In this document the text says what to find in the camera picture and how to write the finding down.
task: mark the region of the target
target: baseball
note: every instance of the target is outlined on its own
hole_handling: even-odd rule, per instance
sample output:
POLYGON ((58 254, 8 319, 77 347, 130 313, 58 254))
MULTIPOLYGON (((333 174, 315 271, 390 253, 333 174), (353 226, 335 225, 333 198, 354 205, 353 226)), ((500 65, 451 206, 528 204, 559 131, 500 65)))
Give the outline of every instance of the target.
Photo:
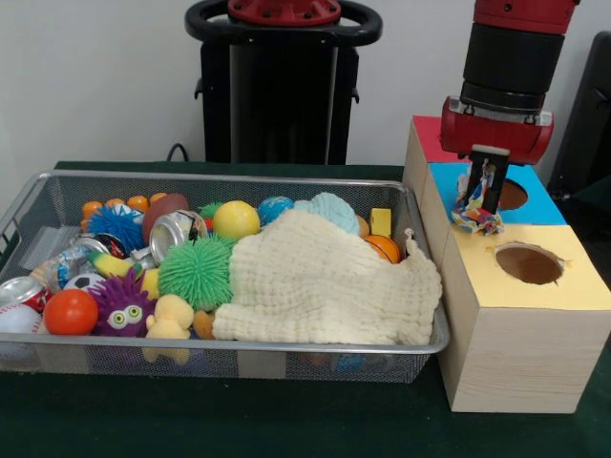
MULTIPOLYGON (((0 333, 35 334, 41 322, 40 315, 23 303, 12 303, 0 307, 0 333)), ((33 356, 34 348, 30 343, 0 343, 1 361, 24 361, 33 356)))

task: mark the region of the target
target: wooden box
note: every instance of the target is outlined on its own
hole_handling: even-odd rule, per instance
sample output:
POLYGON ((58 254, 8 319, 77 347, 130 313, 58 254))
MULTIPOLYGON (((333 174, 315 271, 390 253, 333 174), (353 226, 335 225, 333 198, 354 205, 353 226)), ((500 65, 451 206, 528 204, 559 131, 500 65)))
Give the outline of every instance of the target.
POLYGON ((455 181, 467 166, 435 162, 455 156, 439 154, 434 120, 418 124, 404 182, 444 282, 452 338, 439 362, 452 410, 574 412, 611 330, 611 293, 529 167, 508 175, 528 199, 501 212, 503 234, 453 226, 455 181))

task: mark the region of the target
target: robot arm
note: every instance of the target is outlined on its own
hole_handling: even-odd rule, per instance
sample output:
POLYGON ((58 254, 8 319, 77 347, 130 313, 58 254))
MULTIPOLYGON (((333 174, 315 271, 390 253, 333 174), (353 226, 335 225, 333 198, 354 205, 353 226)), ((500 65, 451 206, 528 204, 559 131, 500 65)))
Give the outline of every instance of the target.
POLYGON ((444 105, 441 145, 474 162, 468 195, 484 161, 495 166, 483 206, 491 213, 509 164, 536 164, 549 145, 554 117, 543 102, 579 1, 475 2, 465 80, 444 105))

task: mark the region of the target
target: green tablecloth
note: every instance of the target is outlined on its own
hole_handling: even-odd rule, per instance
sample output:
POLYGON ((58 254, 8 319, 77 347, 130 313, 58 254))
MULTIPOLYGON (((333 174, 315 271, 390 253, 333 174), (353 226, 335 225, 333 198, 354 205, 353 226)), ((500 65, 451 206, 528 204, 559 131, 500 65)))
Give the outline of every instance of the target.
MULTIPOLYGON (((402 172, 206 163, 58 167, 394 180, 402 172)), ((611 456, 611 353, 603 351, 578 412, 568 416, 451 413, 431 359, 412 385, 0 374, 0 431, 7 457, 611 456)))

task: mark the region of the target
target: metal basket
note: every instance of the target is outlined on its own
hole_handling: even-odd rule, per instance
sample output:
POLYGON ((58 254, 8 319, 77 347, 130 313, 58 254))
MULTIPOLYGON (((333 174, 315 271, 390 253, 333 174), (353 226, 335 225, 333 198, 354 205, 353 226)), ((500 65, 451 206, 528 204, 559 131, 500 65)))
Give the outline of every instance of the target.
MULTIPOLYGON (((410 227, 428 247, 413 193, 389 181, 224 177, 52 171, 33 177, 0 220, 0 281, 28 275, 36 264, 66 248, 89 200, 181 193, 192 208, 242 199, 253 205, 269 196, 313 198, 321 192, 345 199, 364 218, 373 207, 392 210, 392 237, 410 227)), ((343 345, 173 341, 106 337, 58 337, 0 333, 0 354, 19 348, 20 361, 1 361, 0 370, 114 375, 274 378, 410 383, 431 354, 449 340, 443 306, 434 314, 428 345, 343 345), (160 358, 147 363, 142 348, 184 348, 187 364, 160 358)))

